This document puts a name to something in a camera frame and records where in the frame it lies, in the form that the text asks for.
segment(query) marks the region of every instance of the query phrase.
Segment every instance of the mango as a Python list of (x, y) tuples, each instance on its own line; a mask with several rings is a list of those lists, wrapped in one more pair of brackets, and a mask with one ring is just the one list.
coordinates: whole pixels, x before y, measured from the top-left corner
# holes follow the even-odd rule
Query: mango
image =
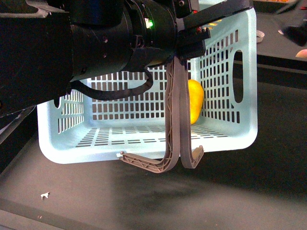
[(190, 118), (191, 125), (193, 125), (201, 114), (204, 93), (201, 84), (196, 80), (189, 80), (188, 86), (190, 94)]

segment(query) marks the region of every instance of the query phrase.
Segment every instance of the dark floor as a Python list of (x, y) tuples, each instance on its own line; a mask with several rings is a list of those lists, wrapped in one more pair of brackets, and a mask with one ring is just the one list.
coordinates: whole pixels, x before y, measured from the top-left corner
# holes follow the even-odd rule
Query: dark floor
[[(44, 157), (34, 136), (0, 177), (0, 209), (51, 230), (305, 230), (307, 91), (263, 83), (258, 90), (255, 143), (206, 153), (195, 170), (60, 165)], [(17, 219), (0, 213), (0, 225), (33, 229)]]

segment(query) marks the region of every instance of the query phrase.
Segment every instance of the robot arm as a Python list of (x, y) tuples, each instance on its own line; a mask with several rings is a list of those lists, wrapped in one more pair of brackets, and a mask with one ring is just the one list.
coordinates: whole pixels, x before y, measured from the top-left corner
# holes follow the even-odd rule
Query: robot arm
[[(199, 27), (251, 7), (252, 0), (222, 1), (202, 11), (197, 0), (0, 0), (0, 117), (72, 88), (101, 94), (82, 79), (145, 71), (174, 55), (202, 56), (210, 33)], [(143, 87), (126, 89), (128, 95), (149, 89), (148, 77)], [(126, 90), (113, 94), (125, 97)]]

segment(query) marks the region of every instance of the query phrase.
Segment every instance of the basket handle hole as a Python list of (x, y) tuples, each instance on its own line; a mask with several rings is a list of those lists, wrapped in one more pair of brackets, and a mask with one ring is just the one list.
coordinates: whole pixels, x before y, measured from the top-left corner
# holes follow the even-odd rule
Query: basket handle hole
[(239, 79), (244, 79), (243, 77), (243, 58), (242, 58), (242, 51), (241, 50), (237, 50), (235, 53), (235, 60), (241, 60), (240, 63), (234, 63), (233, 66), (233, 89), (234, 89), (234, 97), (235, 97), (235, 101), (237, 103), (241, 103), (243, 101), (243, 94), (244, 94), (244, 89), (243, 89), (243, 84), (242, 83), (238, 83), (238, 81), (235, 81), (235, 78), (239, 78)]

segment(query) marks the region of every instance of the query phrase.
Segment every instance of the plastic basket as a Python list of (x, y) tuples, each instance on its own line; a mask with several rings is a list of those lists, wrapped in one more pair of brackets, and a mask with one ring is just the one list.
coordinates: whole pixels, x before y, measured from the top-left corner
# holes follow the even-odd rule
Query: plastic basket
[[(191, 147), (205, 151), (248, 147), (257, 135), (256, 15), (253, 9), (223, 19), (206, 40), (207, 54), (189, 62), (189, 75), (205, 90), (201, 116), (191, 126)], [(244, 96), (233, 92), (232, 67), (243, 53)], [(157, 159), (165, 154), (165, 67), (150, 70), (153, 87), (137, 97), (97, 101), (73, 91), (38, 105), (39, 144), (57, 163), (118, 159), (121, 151)], [(84, 80), (99, 90), (134, 88), (142, 73), (120, 72)]]

